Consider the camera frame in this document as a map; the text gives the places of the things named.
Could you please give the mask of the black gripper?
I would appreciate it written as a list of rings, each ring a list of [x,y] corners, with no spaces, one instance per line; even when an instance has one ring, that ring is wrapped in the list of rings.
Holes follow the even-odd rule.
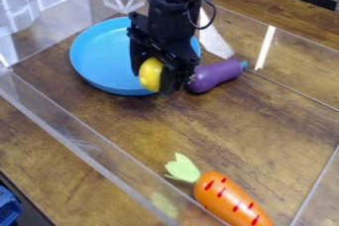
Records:
[[[177,37],[166,38],[164,34],[152,36],[146,29],[149,19],[144,15],[130,12],[128,19],[130,25],[126,28],[126,36],[132,73],[137,76],[142,63],[150,57],[156,57],[162,63],[158,94],[169,97],[190,82],[194,67],[200,62],[190,46],[192,37],[180,40]]]

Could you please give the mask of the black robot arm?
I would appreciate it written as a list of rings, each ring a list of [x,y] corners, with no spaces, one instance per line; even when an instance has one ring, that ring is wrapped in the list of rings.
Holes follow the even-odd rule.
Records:
[[[197,19],[201,2],[216,9],[210,0],[146,0],[148,15],[128,14],[130,69],[140,75],[144,62],[154,57],[162,64],[160,72],[161,96],[168,97],[189,82],[194,67],[200,63],[198,54],[190,40],[197,30],[206,29],[213,21],[198,27]]]

